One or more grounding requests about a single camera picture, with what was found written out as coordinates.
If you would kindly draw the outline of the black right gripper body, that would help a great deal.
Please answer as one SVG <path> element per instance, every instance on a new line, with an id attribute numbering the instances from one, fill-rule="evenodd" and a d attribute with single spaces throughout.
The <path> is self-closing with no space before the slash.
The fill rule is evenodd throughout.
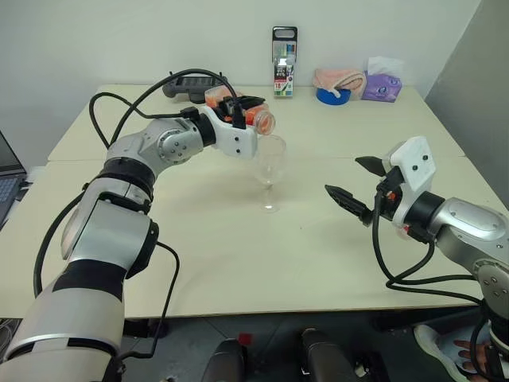
<path id="1" fill-rule="evenodd" d="M 379 202 L 379 215 L 389 221 L 393 220 L 394 214 L 402 200 L 402 173 L 396 166 L 376 186 L 376 192 L 381 194 Z"/>

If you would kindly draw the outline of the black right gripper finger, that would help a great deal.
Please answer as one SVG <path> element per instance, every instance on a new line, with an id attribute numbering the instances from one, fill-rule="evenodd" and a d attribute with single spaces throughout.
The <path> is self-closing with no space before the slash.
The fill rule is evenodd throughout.
<path id="1" fill-rule="evenodd" d="M 356 200 L 351 193 L 334 185 L 325 185 L 327 194 L 344 210 L 354 216 L 362 216 L 367 211 L 367 206 Z"/>
<path id="2" fill-rule="evenodd" d="M 360 164 L 368 172 L 373 173 L 377 176 L 384 175 L 384 165 L 381 158 L 374 156 L 363 156 L 355 158 L 355 162 Z"/>

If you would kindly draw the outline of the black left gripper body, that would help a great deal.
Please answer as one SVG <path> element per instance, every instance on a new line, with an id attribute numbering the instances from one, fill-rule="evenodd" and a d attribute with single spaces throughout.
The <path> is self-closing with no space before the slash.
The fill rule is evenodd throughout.
<path id="1" fill-rule="evenodd" d="M 242 107 L 242 97 L 237 96 L 233 99 L 230 95 L 220 100 L 220 118 L 222 120 L 244 119 Z"/>

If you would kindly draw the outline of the person's bare hand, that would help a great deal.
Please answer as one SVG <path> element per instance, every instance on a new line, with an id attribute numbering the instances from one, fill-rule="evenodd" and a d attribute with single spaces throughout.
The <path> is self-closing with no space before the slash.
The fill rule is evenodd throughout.
<path id="1" fill-rule="evenodd" d="M 455 340 L 453 344 L 460 348 L 458 356 L 465 360 L 471 359 L 470 349 L 472 343 L 470 341 Z M 476 359 L 481 363 L 487 360 L 485 348 L 489 345 L 488 341 L 476 344 Z"/>

